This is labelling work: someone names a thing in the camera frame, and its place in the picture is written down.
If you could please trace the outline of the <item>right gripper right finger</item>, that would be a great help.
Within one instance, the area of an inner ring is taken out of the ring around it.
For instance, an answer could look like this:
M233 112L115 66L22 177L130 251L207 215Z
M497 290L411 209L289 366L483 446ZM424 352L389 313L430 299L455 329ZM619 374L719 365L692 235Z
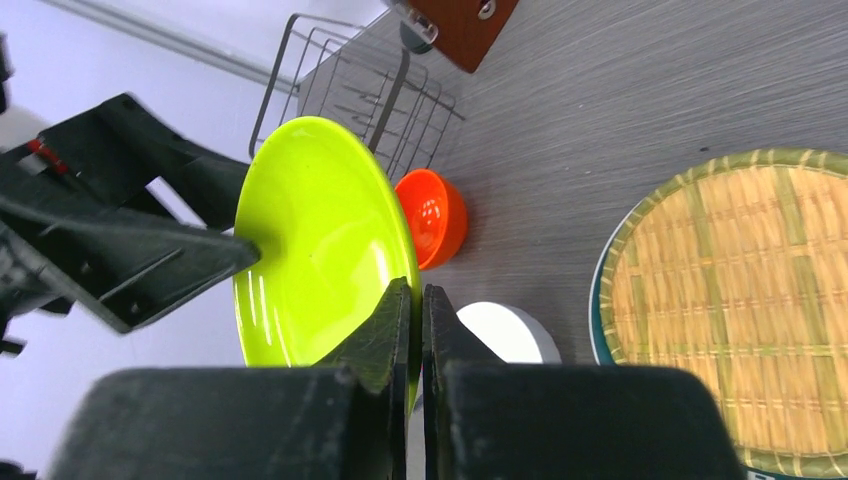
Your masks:
M705 385L666 367L509 364L423 293L429 479L741 479Z

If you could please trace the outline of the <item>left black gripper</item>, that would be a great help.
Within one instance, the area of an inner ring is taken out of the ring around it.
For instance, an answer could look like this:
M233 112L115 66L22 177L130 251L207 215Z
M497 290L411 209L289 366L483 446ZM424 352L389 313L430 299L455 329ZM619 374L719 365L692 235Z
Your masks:
M210 228L233 227L248 165L180 136L128 93L39 133L44 153L3 152L17 167L74 193L163 216L139 198L163 179ZM79 179L71 174L78 174ZM158 321L224 279L255 264L251 242L150 214L81 198L37 206L1 201L1 353L26 342L11 320L32 310L67 314L81 303L126 334Z

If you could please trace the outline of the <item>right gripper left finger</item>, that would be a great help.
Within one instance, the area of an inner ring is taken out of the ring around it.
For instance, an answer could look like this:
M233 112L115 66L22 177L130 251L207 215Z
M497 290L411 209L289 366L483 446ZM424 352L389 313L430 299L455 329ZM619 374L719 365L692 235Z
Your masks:
M309 367L126 369L98 380L53 479L384 479L401 460L412 291Z

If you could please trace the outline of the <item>lime green plate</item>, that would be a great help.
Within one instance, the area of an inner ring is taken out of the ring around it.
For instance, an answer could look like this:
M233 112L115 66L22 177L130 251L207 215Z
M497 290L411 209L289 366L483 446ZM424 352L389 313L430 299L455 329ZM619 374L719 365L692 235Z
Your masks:
M284 123L248 168L234 234L261 254L233 279L245 363L345 364L384 389L394 322L368 319L396 279L419 307L421 280L405 215L364 143L327 118Z

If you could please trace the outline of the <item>black wire dish rack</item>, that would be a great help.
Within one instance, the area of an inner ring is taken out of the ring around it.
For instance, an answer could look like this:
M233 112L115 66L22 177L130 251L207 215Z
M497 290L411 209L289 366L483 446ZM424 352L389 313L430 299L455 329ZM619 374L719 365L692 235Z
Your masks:
M249 154L301 116L350 130L392 183L431 167L449 129L465 119L456 97L400 42L360 25L294 13L273 60Z

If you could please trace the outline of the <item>woven bamboo tray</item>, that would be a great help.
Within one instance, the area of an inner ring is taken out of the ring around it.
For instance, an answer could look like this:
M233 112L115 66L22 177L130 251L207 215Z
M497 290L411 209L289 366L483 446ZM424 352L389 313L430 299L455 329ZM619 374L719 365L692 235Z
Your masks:
M618 366L710 391L733 447L847 466L847 157L771 147L710 159L635 206L605 262Z

